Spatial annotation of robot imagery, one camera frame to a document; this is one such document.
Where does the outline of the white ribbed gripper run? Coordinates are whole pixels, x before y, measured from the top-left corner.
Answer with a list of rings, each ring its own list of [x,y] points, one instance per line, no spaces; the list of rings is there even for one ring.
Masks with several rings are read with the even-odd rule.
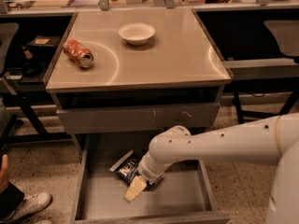
[[[166,169],[165,164],[156,161],[150,154],[144,155],[138,164],[138,172],[141,176],[136,176],[133,179],[124,195],[124,199],[129,203],[132,202],[147,187],[147,182],[156,182]]]

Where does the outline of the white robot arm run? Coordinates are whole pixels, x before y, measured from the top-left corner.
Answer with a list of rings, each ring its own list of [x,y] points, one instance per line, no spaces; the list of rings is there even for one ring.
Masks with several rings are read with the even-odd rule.
[[[276,162],[265,224],[299,224],[299,114],[291,113],[196,135],[175,126],[156,135],[125,193],[133,201],[179,161]]]

